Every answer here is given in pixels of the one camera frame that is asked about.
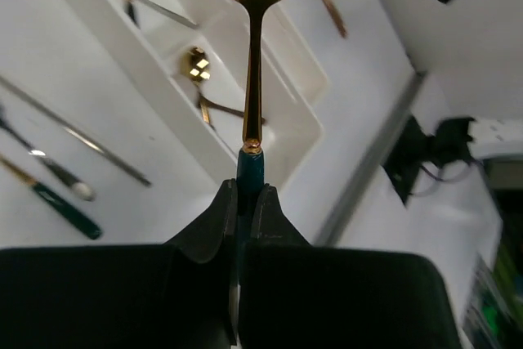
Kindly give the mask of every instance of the white table surface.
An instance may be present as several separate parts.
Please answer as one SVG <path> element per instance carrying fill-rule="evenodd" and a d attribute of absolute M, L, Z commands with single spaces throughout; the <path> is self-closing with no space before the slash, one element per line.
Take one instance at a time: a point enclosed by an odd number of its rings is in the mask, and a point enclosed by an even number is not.
<path fill-rule="evenodd" d="M 349 29 L 347 40 L 339 37 L 320 0 L 284 0 L 284 9 L 331 81 L 314 107 L 324 138 L 279 193 L 286 215 L 309 240 L 412 74 L 378 0 L 334 1 Z M 154 186 L 141 186 L 1 87 L 0 101 L 16 129 L 92 184 L 99 197 L 93 203 L 69 198 L 5 133 L 0 133 L 0 152 L 98 221 L 105 235 L 97 244 L 164 241 L 208 206 L 219 185 L 162 124 L 63 0 L 1 4 L 0 73 L 117 152 Z M 0 190 L 0 247 L 94 244 L 4 169 Z"/>

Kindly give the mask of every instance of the white tray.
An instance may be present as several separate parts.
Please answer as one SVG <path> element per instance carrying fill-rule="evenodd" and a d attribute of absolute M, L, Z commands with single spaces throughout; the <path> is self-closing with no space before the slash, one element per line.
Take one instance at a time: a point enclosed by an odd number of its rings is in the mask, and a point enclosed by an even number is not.
<path fill-rule="evenodd" d="M 194 31 L 139 2 L 135 6 L 141 29 L 123 12 L 123 0 L 66 1 L 213 180 L 233 177 L 241 119 L 212 110 L 217 136 L 201 119 L 194 89 L 177 68 L 189 47 L 202 47 L 212 64 L 204 95 L 242 110 L 248 29 L 241 7 L 230 0 L 152 0 L 199 23 Z M 276 7 L 264 25 L 262 86 L 266 179 L 281 188 L 320 138 L 321 126 L 304 97 L 314 100 L 327 79 Z"/>

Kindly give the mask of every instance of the white wall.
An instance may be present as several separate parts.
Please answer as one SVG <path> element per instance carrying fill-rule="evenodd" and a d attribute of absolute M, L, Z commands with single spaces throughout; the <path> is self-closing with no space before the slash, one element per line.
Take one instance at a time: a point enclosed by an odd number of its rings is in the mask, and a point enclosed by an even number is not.
<path fill-rule="evenodd" d="M 450 115 L 437 81 L 429 77 L 413 107 L 425 132 Z M 451 178 L 463 170 L 445 171 Z M 432 185 L 420 175 L 414 193 Z M 480 172 L 475 169 L 458 184 L 443 184 L 429 196 L 412 198 L 405 207 L 384 170 L 380 169 L 340 242 L 343 247 L 405 251 L 431 259 L 445 278 L 458 320 L 463 316 L 476 253 L 494 260 L 499 217 Z"/>
<path fill-rule="evenodd" d="M 523 117 L 522 0 L 382 0 L 420 69 L 455 114 Z"/>

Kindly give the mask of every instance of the green object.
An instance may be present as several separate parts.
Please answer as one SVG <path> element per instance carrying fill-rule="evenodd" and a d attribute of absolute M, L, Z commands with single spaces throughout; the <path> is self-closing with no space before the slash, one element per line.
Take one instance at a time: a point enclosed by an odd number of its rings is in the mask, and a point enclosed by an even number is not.
<path fill-rule="evenodd" d="M 62 199 L 49 187 L 42 183 L 36 183 L 33 186 L 33 191 L 89 239 L 95 240 L 102 235 L 101 228 L 91 218 L 80 212 L 65 199 Z"/>
<path fill-rule="evenodd" d="M 236 239 L 238 243 L 236 247 L 240 275 L 244 245 L 251 233 L 258 196 L 265 185 L 264 173 L 263 151 L 260 154 L 248 154 L 243 150 L 239 151 L 236 172 L 236 183 L 238 185 L 238 221 L 236 225 Z"/>
<path fill-rule="evenodd" d="M 260 154 L 247 154 L 243 150 L 238 154 L 238 169 L 236 182 L 239 193 L 242 195 L 257 195 L 265 185 L 265 164 L 263 152 Z"/>
<path fill-rule="evenodd" d="M 499 333 L 499 327 L 498 327 L 498 312 L 493 306 L 484 306 L 483 307 L 483 315 L 485 316 L 485 319 L 487 320 L 487 323 L 489 324 L 490 331 L 492 331 L 492 334 L 497 337 Z"/>

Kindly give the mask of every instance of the teal handle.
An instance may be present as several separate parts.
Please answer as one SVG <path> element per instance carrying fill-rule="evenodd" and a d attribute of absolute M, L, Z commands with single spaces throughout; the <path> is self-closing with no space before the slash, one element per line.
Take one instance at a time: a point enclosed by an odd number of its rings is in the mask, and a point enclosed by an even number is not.
<path fill-rule="evenodd" d="M 236 224 L 236 252 L 238 258 L 238 277 L 241 280 L 244 262 L 244 245 L 248 242 L 253 227 L 254 210 L 260 192 L 265 185 L 265 164 L 263 151 L 248 154 L 243 150 L 238 154 L 236 184 L 238 186 L 238 221 Z"/>
<path fill-rule="evenodd" d="M 91 218 L 84 215 L 44 184 L 37 183 L 33 186 L 33 191 L 89 239 L 96 240 L 102 235 L 101 228 Z"/>
<path fill-rule="evenodd" d="M 265 164 L 263 151 L 259 154 L 248 154 L 243 150 L 238 153 L 236 182 L 241 195 L 257 195 L 265 185 Z"/>

